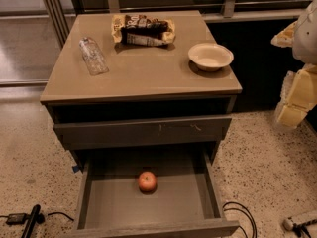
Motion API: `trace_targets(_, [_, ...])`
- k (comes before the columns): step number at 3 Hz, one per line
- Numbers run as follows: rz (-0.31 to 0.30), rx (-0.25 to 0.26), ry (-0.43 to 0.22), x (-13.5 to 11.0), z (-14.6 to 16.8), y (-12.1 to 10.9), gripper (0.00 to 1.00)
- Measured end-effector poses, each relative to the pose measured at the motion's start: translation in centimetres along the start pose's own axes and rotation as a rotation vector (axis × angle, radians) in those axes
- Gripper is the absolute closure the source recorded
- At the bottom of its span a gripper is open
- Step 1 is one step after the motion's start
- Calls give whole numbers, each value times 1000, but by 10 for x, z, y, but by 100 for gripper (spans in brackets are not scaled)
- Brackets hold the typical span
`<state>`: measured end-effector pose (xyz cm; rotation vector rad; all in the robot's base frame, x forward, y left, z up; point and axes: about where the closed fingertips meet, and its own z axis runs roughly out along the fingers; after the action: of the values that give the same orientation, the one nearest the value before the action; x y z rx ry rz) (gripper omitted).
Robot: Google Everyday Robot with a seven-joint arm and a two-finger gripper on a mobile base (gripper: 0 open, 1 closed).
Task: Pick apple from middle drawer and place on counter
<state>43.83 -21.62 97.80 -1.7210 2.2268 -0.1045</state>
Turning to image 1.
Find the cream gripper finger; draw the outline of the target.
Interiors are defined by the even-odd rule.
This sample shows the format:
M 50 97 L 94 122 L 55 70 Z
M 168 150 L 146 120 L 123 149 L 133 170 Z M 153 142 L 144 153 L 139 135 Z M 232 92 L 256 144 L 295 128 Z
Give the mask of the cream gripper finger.
M 285 29 L 276 34 L 270 42 L 276 47 L 291 48 L 293 46 L 295 26 L 296 22 L 289 24 Z
M 295 129 L 317 105 L 317 65 L 306 64 L 284 78 L 274 119 L 283 127 Z

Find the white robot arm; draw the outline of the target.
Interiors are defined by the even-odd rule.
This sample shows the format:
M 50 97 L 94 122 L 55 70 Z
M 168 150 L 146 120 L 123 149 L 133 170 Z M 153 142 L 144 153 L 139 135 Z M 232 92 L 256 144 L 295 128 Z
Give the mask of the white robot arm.
M 298 20 L 271 39 L 274 46 L 292 48 L 293 57 L 304 63 L 298 72 L 284 78 L 274 119 L 295 129 L 317 105 L 317 0 L 313 0 Z

